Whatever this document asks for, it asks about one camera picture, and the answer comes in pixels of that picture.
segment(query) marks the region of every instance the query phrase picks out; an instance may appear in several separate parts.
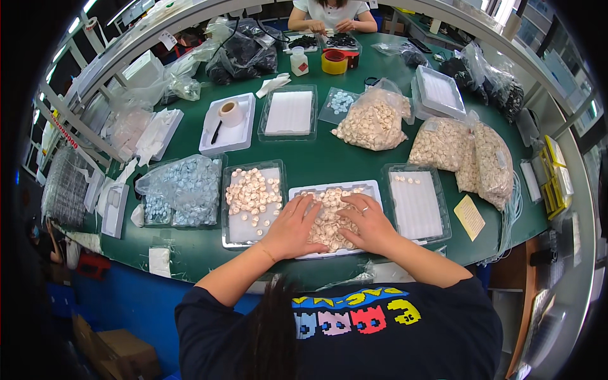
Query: white shirt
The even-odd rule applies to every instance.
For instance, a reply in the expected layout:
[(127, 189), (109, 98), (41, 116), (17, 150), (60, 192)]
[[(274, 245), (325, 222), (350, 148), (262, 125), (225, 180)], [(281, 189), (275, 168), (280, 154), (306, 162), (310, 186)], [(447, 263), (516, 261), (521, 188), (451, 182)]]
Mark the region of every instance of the white shirt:
[(352, 20), (355, 16), (370, 9), (365, 1), (352, 0), (348, 0), (342, 8), (324, 8), (315, 0), (294, 0), (294, 7), (308, 12), (306, 19), (323, 21), (326, 28), (335, 28), (340, 21)]

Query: woman in white shirt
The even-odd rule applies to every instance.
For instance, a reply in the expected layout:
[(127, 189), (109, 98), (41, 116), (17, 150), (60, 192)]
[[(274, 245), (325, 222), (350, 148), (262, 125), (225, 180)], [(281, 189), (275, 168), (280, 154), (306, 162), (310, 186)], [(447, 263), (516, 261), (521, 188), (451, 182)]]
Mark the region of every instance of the woman in white shirt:
[(325, 28), (339, 33), (378, 31), (367, 3), (353, 0), (294, 0), (287, 27), (290, 30), (310, 29), (322, 35), (326, 35)]

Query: black phone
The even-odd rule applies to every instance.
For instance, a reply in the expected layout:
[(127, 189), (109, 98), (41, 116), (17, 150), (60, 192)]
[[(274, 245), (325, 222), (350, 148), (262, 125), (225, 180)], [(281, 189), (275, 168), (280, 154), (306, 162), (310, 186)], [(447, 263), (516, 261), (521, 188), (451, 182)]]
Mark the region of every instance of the black phone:
[(410, 41), (414, 46), (419, 48), (422, 53), (432, 53), (432, 51), (425, 44), (420, 42), (420, 40), (417, 40), (416, 38), (408, 38), (407, 40)]

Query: hand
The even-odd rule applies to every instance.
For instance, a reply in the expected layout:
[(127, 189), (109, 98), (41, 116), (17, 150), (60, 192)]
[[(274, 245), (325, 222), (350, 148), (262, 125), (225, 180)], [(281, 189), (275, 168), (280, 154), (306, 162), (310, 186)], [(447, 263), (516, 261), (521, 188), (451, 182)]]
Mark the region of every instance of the hand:
[(353, 205), (355, 209), (340, 210), (337, 214), (351, 219), (357, 225), (359, 234), (343, 228), (338, 232), (355, 246), (373, 254), (386, 255), (402, 239), (382, 212), (378, 202), (371, 197), (352, 194), (342, 197), (342, 201)]
[(351, 19), (344, 19), (336, 24), (336, 30), (340, 33), (350, 32), (354, 30), (354, 21)]
[(310, 20), (308, 22), (308, 28), (312, 33), (318, 33), (326, 36), (327, 31), (325, 30), (325, 24), (321, 20)]
[(307, 242), (314, 219), (321, 209), (321, 203), (317, 203), (308, 214), (304, 215), (312, 200), (312, 195), (297, 196), (290, 200), (285, 205), (283, 212), (272, 223), (266, 236), (260, 240), (261, 245), (275, 260), (329, 250), (329, 247), (324, 244)]

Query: navy t-shirt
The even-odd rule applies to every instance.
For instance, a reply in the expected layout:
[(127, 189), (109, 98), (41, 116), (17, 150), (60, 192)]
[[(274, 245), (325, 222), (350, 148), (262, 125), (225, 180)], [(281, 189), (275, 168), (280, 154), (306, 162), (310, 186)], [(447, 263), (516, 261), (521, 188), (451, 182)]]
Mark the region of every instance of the navy t-shirt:
[[(475, 277), (337, 286), (294, 298), (299, 379), (492, 379), (502, 326)], [(247, 347), (247, 316), (194, 287), (175, 308), (182, 378), (226, 378)]]

